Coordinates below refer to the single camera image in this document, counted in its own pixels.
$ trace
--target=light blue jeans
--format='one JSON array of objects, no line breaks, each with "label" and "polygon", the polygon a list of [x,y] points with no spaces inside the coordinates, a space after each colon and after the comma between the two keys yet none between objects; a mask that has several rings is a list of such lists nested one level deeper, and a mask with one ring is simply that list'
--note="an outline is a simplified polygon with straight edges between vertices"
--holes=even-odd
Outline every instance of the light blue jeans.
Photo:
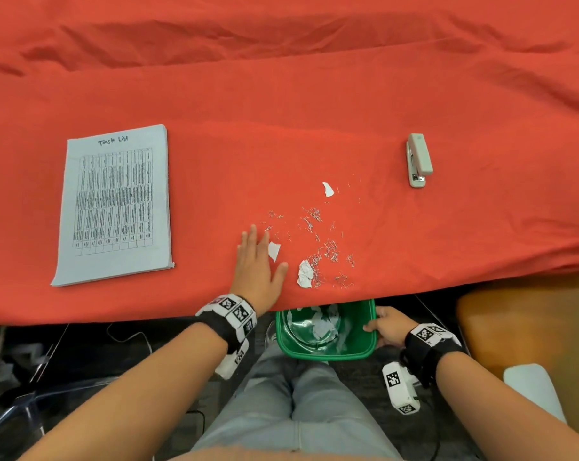
[{"label": "light blue jeans", "polygon": [[287,357],[276,342],[193,450],[230,445],[401,458],[331,367]]}]

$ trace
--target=green bin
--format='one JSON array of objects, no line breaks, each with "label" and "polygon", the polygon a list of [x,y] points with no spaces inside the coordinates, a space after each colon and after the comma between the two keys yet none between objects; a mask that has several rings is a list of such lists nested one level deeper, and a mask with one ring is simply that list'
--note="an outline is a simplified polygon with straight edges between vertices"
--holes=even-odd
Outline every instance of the green bin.
[{"label": "green bin", "polygon": [[362,330],[377,318],[375,301],[344,302],[277,312],[277,342],[290,357],[311,361],[364,359],[377,334]]}]

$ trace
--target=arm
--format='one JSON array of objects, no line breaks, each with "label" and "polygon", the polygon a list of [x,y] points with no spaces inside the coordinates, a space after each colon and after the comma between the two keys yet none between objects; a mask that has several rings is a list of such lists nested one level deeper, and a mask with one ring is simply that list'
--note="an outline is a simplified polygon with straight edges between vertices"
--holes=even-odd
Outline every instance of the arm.
[{"label": "arm", "polygon": [[[378,331],[378,346],[404,347],[418,323],[392,307],[378,307],[364,326]],[[436,370],[437,386],[490,461],[579,459],[579,435],[524,398],[464,353],[448,353]]]},{"label": "arm", "polygon": [[[231,292],[258,317],[276,302],[288,264],[270,281],[268,232],[243,233]],[[227,343],[196,323],[102,389],[61,421],[21,458],[38,460],[150,460],[227,353]]]}]

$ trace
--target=person's right arm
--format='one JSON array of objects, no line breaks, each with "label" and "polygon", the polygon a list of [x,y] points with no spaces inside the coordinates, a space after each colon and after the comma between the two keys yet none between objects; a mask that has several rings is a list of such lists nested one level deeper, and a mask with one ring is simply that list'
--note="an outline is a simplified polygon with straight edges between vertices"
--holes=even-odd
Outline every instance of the person's right arm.
[{"label": "person's right arm", "polygon": [[[378,307],[379,345],[404,347],[417,322],[392,307]],[[489,461],[579,460],[579,434],[508,387],[461,352],[441,358],[437,386]]]}]

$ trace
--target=person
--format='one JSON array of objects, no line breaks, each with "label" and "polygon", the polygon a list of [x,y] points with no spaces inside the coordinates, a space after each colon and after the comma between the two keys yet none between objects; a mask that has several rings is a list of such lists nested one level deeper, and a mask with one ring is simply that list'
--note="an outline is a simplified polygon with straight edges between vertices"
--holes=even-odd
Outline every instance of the person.
[{"label": "person", "polygon": [[[230,292],[257,316],[281,293],[288,270],[271,280],[268,233],[242,234]],[[378,345],[402,347],[418,324],[391,307],[364,329]],[[228,350],[211,327],[194,323],[87,400],[32,446],[23,461],[151,460]],[[579,460],[579,435],[462,352],[436,365],[436,385],[490,461]],[[400,458],[368,410],[322,362],[297,361],[271,342],[193,450],[194,460]]]}]

